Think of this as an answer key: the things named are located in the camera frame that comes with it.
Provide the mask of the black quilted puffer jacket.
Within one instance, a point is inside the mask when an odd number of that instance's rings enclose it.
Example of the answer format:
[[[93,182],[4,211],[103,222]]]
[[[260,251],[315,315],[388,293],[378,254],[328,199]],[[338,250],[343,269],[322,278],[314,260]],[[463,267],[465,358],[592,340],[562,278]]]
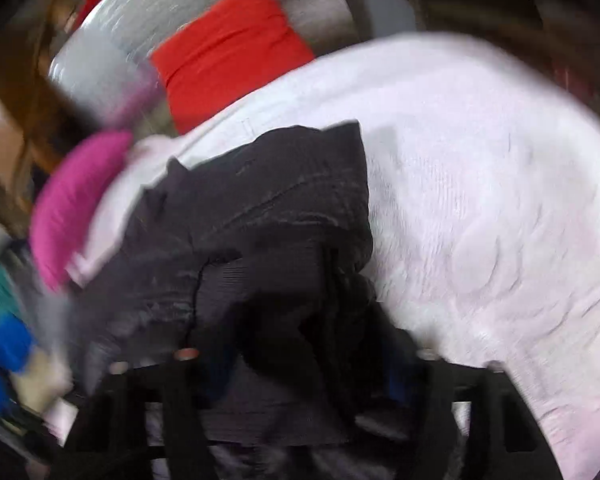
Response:
[[[74,379],[88,400],[110,375],[235,352],[202,421],[236,448],[238,479],[393,479],[406,427],[388,365],[416,351],[363,276],[372,250],[356,122],[171,162],[76,295]]]

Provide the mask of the blue jacket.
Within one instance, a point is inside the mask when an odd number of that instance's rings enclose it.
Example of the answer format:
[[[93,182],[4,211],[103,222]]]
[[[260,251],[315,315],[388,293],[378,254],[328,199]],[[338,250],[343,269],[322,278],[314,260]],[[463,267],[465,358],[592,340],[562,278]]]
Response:
[[[12,313],[0,316],[0,415],[8,405],[8,374],[19,373],[27,365],[33,338],[20,318]]]

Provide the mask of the white bed blanket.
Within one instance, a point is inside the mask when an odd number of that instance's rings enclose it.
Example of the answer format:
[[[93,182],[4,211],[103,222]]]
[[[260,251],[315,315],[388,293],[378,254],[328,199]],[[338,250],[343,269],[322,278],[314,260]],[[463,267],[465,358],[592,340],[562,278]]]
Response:
[[[153,136],[100,203],[69,273],[91,281],[166,163],[267,131],[356,120],[366,273],[400,327],[445,358],[501,361],[562,474],[600,472],[600,118],[516,58],[451,34],[322,56],[176,139]]]

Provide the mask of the magenta pillow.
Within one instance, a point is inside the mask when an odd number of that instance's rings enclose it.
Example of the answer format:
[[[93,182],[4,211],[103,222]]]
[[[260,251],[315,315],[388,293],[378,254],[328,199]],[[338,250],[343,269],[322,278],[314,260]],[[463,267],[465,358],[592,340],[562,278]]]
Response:
[[[48,178],[32,210],[29,242],[42,283],[50,290],[69,279],[67,266],[83,247],[95,210],[125,165],[129,131],[92,134]]]

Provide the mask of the silver foil headboard panel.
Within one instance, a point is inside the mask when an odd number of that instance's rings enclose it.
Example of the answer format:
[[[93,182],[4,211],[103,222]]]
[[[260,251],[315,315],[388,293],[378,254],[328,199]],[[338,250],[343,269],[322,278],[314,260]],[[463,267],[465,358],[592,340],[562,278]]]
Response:
[[[60,48],[48,79],[90,131],[175,136],[149,55],[219,0],[102,0]],[[317,55],[355,44],[346,0],[278,0]]]

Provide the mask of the red pillow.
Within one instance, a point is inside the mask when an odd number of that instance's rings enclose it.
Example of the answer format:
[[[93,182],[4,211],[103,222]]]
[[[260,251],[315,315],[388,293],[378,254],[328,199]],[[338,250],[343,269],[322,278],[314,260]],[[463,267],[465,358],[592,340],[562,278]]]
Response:
[[[277,0],[220,0],[150,55],[181,134],[313,60]]]

